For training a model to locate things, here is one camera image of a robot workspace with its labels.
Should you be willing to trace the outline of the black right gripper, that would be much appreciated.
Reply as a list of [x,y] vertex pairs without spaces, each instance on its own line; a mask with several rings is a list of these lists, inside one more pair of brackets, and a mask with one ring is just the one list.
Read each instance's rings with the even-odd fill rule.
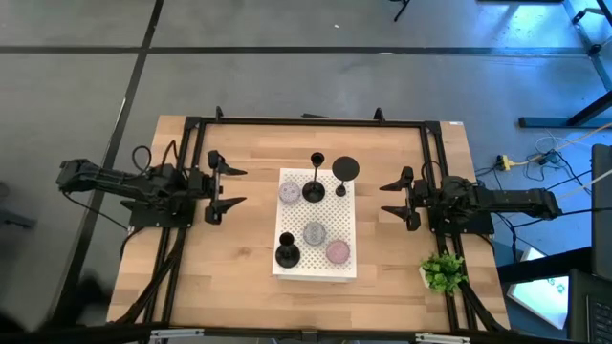
[[401,191],[406,188],[406,206],[382,206],[381,210],[401,218],[408,231],[416,231],[421,225],[419,207],[428,207],[434,202],[436,189],[425,179],[414,180],[413,169],[405,166],[400,178],[380,187],[380,191]]

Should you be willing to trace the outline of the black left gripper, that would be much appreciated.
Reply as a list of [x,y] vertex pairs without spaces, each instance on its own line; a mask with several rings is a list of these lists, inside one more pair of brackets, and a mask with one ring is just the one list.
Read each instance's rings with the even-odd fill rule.
[[209,200],[209,205],[205,208],[205,222],[220,225],[224,214],[235,205],[247,200],[246,197],[220,200],[219,196],[222,193],[220,174],[241,176],[246,175],[247,171],[230,167],[217,150],[208,151],[208,167],[212,170],[211,175],[199,168],[189,170],[186,196],[193,200]]

